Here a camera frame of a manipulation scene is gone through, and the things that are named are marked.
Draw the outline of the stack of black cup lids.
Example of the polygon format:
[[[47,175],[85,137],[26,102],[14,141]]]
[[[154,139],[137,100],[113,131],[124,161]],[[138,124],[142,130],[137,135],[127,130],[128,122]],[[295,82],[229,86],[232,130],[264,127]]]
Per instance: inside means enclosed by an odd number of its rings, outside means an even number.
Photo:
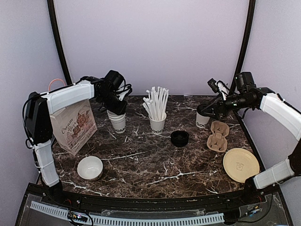
[[[189,141],[189,134],[183,130],[177,130],[171,134],[171,143],[176,147],[186,146]]]

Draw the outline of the stack of white paper cups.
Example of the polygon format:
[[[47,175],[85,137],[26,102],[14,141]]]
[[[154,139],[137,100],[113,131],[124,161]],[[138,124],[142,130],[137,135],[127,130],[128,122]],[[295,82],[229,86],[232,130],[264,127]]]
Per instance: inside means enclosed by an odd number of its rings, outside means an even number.
[[[108,117],[116,133],[121,134],[126,131],[126,114],[117,115],[107,110]]]

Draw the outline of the white paper coffee cup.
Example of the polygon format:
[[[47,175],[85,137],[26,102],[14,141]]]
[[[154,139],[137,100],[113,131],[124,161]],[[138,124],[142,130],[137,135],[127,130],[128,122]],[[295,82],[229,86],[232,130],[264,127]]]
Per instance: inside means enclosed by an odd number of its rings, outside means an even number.
[[[196,126],[203,129],[209,122],[210,117],[203,116],[197,112],[196,114]]]

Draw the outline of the black coffee cup lid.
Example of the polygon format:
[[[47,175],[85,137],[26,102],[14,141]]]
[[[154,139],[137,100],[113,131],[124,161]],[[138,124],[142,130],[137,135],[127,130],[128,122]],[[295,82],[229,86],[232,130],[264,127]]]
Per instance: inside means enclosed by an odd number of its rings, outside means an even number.
[[[207,113],[211,113],[212,111],[209,110],[209,111],[204,111],[204,108],[206,107],[207,105],[206,104],[200,104],[198,107],[197,107],[197,113],[200,115],[200,113],[203,111],[203,112],[207,112]]]

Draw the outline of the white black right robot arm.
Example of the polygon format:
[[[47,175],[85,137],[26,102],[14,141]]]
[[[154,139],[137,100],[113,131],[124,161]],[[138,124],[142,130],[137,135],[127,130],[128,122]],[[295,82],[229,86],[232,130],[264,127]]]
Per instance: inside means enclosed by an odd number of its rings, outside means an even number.
[[[235,75],[234,83],[237,91],[223,91],[227,87],[223,81],[208,81],[210,88],[217,94],[217,100],[202,110],[205,116],[219,120],[229,111],[259,109],[283,126],[279,132],[284,132],[285,137],[292,134],[296,140],[294,150],[285,160],[247,179],[245,190],[240,193],[240,200],[244,204],[250,204],[258,197],[259,190],[301,175],[301,113],[278,93],[267,87],[258,88],[250,72]]]

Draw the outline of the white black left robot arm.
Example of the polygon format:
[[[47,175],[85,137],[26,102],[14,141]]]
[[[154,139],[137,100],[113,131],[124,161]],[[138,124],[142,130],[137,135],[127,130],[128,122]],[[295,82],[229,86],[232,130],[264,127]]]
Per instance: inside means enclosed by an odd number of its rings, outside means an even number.
[[[124,98],[131,92],[131,84],[119,72],[110,70],[104,78],[84,76],[72,85],[29,95],[22,109],[26,142],[34,151],[36,167],[48,187],[60,183],[52,155],[52,137],[76,154],[96,131],[88,101],[94,98],[112,113],[123,115],[127,105]]]

